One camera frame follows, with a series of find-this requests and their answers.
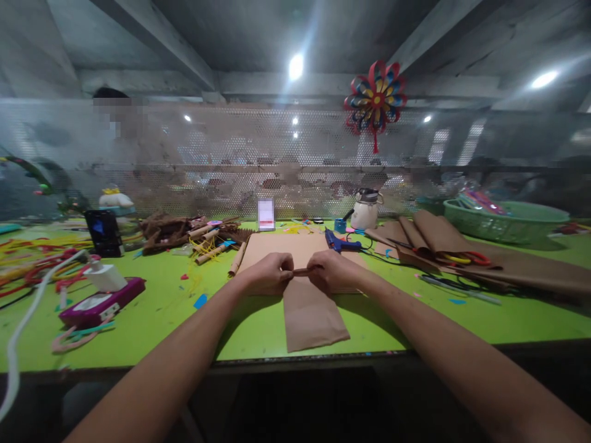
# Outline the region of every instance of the white cable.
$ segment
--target white cable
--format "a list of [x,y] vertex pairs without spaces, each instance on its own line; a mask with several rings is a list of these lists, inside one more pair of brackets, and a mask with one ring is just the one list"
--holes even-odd
[[65,265],[74,261],[76,258],[80,257],[81,255],[86,254],[88,259],[90,260],[90,256],[86,249],[82,251],[76,252],[72,257],[64,260],[56,267],[52,268],[44,277],[39,287],[37,288],[37,293],[35,294],[35,299],[31,304],[31,307],[26,312],[23,319],[20,321],[19,325],[15,329],[14,333],[12,334],[10,340],[8,341],[8,346],[6,346],[6,356],[8,357],[8,378],[7,378],[7,388],[6,394],[4,395],[4,401],[2,402],[2,406],[0,407],[0,423],[8,414],[10,408],[12,408],[12,404],[14,400],[17,398],[18,394],[18,387],[20,384],[20,374],[18,372],[18,355],[17,355],[17,343],[18,339],[20,338],[20,334],[23,332],[26,324],[29,323],[29,320],[33,316],[35,310],[39,306],[41,302],[41,297],[43,297],[43,293],[45,292],[45,288],[47,284],[51,280],[51,277],[55,274],[56,271],[63,268]]

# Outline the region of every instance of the workbench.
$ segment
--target workbench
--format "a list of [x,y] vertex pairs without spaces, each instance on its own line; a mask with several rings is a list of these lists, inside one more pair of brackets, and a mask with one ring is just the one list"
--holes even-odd
[[[254,223],[243,223],[243,227],[254,228]],[[35,239],[59,234],[47,233],[42,227],[36,227],[5,234],[0,236],[0,240],[6,241],[11,235]],[[284,234],[278,229],[277,233],[268,235],[302,234]],[[369,239],[357,234],[352,235],[351,240],[361,240],[364,246],[369,245]],[[549,239],[542,249],[546,250],[520,250],[591,268],[590,235]],[[50,350],[51,341],[60,333],[63,324],[55,311],[59,295],[55,293],[53,284],[48,286],[18,344],[20,370],[24,375],[59,374],[64,370],[69,373],[128,370],[196,311],[193,305],[199,296],[206,294],[211,298],[228,281],[227,273],[235,253],[233,250],[222,253],[199,267],[193,266],[185,256],[174,255],[173,251],[136,258],[135,252],[128,252],[122,258],[105,259],[106,263],[115,264],[125,277],[144,278],[146,291],[115,317],[114,329],[101,332],[90,343],[61,355],[53,355]],[[495,295],[503,303],[496,306],[429,285],[415,277],[419,272],[416,269],[390,265],[368,256],[364,259],[370,270],[407,293],[418,295],[421,302],[501,348],[552,343],[566,343],[568,346],[568,343],[582,342],[587,346],[591,343],[591,321],[574,308],[503,295]],[[181,280],[184,274],[190,276],[189,280]],[[2,298],[0,305],[23,292]],[[70,288],[68,298],[76,303],[94,292],[89,282],[82,281]],[[450,299],[465,300],[466,303],[457,305]],[[388,359],[407,354],[409,343],[372,300],[361,294],[335,295],[334,300],[351,339],[288,354],[282,299],[245,299],[222,336],[212,369],[244,370],[253,364],[261,366],[278,362],[319,364],[372,357]],[[7,370],[4,352],[7,341],[31,302],[32,297],[28,297],[0,311],[0,373]],[[196,347],[201,339],[195,337]]]

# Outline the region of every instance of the white kettle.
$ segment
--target white kettle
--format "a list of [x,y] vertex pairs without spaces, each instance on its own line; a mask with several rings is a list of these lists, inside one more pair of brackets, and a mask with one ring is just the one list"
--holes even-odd
[[377,228],[377,211],[379,206],[384,204],[384,196],[377,190],[361,188],[355,198],[351,227],[363,231]]

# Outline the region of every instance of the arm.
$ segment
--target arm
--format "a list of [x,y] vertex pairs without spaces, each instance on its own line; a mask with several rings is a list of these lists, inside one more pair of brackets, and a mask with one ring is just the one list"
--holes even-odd
[[334,251],[315,254],[310,279],[354,285],[392,317],[429,367],[495,441],[582,442],[591,426],[532,376],[468,330]]
[[291,254],[271,253],[226,283],[129,371],[65,442],[164,440],[180,409],[205,376],[240,299],[253,289],[286,282],[293,268]]

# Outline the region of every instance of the ceiling light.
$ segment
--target ceiling light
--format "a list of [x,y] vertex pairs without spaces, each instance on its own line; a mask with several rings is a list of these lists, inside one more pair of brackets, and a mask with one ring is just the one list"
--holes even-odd
[[540,75],[537,79],[535,79],[531,84],[531,87],[534,89],[539,89],[541,87],[548,86],[554,81],[556,77],[558,77],[558,73],[556,71],[550,71],[549,73]]
[[297,80],[302,76],[304,71],[304,58],[301,54],[297,54],[289,62],[289,78],[291,80]]

